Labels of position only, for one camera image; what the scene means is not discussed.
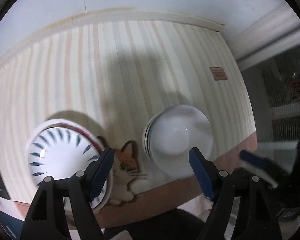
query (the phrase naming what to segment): white plate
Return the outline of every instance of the white plate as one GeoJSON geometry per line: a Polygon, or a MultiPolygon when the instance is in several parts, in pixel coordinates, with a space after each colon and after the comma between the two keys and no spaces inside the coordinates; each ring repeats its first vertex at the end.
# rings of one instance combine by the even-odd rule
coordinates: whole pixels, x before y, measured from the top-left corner
{"type": "Polygon", "coordinates": [[[209,120],[199,109],[177,105],[151,123],[144,145],[160,170],[173,178],[186,178],[194,174],[189,164],[189,150],[198,147],[209,159],[213,134],[209,120]]]}
{"type": "MultiPolygon", "coordinates": [[[[36,185],[46,176],[55,180],[69,178],[77,171],[84,171],[103,150],[102,143],[80,125],[63,119],[49,120],[36,129],[27,144],[31,176],[36,185]]],[[[111,189],[110,172],[91,207],[100,209],[109,199],[111,189]]],[[[66,210],[71,210],[69,203],[66,203],[66,210]]]]}

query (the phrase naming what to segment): cat figure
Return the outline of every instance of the cat figure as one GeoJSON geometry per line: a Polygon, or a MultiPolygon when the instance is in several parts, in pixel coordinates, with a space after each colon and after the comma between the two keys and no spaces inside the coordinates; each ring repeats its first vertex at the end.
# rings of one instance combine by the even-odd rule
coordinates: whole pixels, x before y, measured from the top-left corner
{"type": "MultiPolygon", "coordinates": [[[[98,136],[105,147],[107,142],[98,136]]],[[[129,202],[134,198],[134,193],[128,189],[128,184],[135,178],[144,178],[138,172],[137,143],[128,141],[121,150],[115,150],[114,164],[112,166],[113,187],[108,203],[119,205],[122,202],[129,202]]]]}

